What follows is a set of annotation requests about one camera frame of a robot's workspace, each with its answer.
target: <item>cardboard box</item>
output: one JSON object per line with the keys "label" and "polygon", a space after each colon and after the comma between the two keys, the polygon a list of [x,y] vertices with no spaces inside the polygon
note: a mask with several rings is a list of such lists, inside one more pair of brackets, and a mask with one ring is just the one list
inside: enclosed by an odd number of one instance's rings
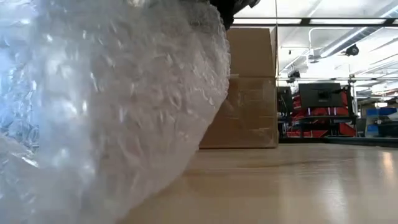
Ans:
{"label": "cardboard box", "polygon": [[269,29],[231,29],[228,96],[201,149],[273,148],[278,145],[275,50]]}

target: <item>ceiling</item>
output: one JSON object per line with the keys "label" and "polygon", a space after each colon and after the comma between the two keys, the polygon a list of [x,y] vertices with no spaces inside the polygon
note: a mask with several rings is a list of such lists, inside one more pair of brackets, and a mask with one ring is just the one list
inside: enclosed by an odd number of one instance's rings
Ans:
{"label": "ceiling", "polygon": [[[340,17],[343,22],[355,23],[354,17],[393,17],[398,15],[397,0],[261,0],[254,7],[247,7],[236,15],[236,24],[245,22],[261,24],[266,18],[275,17]],[[394,77],[398,78],[398,27],[380,28],[371,35],[362,34],[354,42],[359,48],[357,56],[341,55],[345,49],[329,57],[308,59],[325,47],[336,47],[345,37],[361,32],[361,27],[279,27],[279,75],[287,77],[292,70],[299,70],[302,78],[310,77]],[[376,94],[373,86],[387,91],[398,90],[398,81],[357,82],[359,94]]]}

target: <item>table surface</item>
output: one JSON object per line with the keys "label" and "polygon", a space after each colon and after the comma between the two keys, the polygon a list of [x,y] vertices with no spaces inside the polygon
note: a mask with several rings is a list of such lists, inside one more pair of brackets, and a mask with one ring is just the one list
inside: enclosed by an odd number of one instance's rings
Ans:
{"label": "table surface", "polygon": [[398,223],[398,150],[335,144],[200,151],[122,224]]}

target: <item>computer monitor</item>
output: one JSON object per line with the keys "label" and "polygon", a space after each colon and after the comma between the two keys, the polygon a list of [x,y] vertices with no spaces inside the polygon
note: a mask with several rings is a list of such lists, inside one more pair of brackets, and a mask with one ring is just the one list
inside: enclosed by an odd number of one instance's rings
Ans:
{"label": "computer monitor", "polygon": [[344,107],[339,83],[298,84],[301,108]]}
{"label": "computer monitor", "polygon": [[293,98],[290,87],[280,86],[277,88],[278,112],[293,112]]}

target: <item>plastic wrap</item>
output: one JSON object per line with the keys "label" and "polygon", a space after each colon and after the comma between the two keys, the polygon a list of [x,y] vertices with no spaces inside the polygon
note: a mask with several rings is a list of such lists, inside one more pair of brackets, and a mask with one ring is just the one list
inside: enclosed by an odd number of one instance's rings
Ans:
{"label": "plastic wrap", "polygon": [[0,223],[114,223],[184,170],[228,76],[208,3],[0,0]]}

